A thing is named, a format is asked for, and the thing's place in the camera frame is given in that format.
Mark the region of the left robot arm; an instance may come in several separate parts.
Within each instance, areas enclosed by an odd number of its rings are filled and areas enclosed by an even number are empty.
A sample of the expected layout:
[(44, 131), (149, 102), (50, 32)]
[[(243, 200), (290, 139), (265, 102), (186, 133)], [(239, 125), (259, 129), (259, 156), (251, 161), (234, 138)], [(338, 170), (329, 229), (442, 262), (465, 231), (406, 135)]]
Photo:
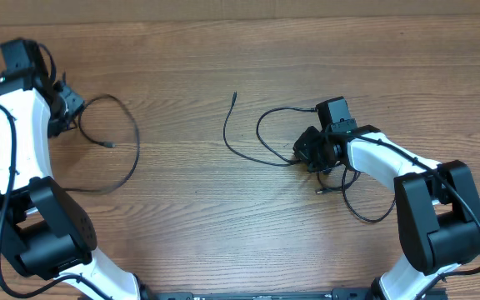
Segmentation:
[(1, 46), (0, 279), (8, 262), (46, 288), (66, 283), (88, 299), (150, 299), (148, 287), (99, 247), (73, 190), (56, 183), (48, 141), (81, 127), (88, 103), (58, 74), (47, 47), (16, 38)]

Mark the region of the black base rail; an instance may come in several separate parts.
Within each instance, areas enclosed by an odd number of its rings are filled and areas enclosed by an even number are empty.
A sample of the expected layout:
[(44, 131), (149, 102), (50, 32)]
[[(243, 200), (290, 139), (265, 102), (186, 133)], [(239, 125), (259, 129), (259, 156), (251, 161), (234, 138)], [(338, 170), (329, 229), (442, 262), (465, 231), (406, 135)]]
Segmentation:
[(213, 293), (190, 292), (155, 293), (151, 300), (374, 300), (369, 288), (334, 288), (328, 292), (277, 292), (277, 293)]

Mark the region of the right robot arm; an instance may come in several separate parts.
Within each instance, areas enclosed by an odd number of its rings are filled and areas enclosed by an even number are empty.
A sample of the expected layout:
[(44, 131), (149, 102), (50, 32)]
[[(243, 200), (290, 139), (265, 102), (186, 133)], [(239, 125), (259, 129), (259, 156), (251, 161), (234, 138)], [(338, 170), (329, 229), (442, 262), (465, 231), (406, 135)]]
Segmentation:
[(293, 146), (308, 171), (344, 166), (394, 193), (402, 256), (359, 298), (439, 299), (438, 282), (480, 273), (480, 197), (465, 163), (420, 157), (372, 125), (359, 127), (344, 97), (313, 110), (321, 127), (309, 127)]

